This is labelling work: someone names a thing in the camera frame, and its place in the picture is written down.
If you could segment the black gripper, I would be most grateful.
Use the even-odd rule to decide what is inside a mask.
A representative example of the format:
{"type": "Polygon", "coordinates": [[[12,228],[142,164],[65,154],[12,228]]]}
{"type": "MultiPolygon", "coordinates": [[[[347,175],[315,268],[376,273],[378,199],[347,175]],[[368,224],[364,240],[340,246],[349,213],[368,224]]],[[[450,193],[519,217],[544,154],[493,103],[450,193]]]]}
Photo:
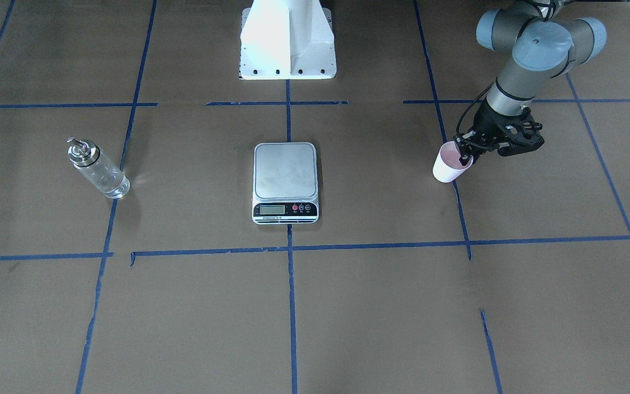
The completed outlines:
{"type": "Polygon", "coordinates": [[[456,137],[458,162],[462,167],[472,165],[476,158],[492,150],[501,157],[533,152],[545,144],[542,129],[530,107],[521,109],[519,115],[502,115],[483,101],[467,132],[467,140],[456,137]]]}

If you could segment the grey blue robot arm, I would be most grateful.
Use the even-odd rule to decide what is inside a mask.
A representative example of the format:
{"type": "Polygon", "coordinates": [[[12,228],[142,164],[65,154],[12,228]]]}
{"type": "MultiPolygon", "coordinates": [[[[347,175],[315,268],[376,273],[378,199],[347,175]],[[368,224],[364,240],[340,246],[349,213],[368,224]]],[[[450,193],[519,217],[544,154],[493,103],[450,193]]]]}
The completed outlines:
{"type": "Polygon", "coordinates": [[[548,80],[566,74],[602,52],[605,25],[595,18],[555,20],[565,1],[515,1],[507,8],[488,10],[476,27],[476,40],[509,60],[476,97],[480,107],[468,131],[453,137],[463,166],[485,152],[525,154],[540,149],[543,126],[534,120],[530,104],[548,80]]]}

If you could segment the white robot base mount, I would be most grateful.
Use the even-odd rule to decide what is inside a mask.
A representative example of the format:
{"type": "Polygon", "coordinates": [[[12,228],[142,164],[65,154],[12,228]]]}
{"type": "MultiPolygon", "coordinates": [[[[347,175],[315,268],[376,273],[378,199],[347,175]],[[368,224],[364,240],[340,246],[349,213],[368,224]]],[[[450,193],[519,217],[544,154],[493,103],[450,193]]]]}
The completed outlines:
{"type": "Polygon", "coordinates": [[[332,13],[320,1],[254,1],[242,11],[240,40],[243,80],[337,75],[332,13]]]}

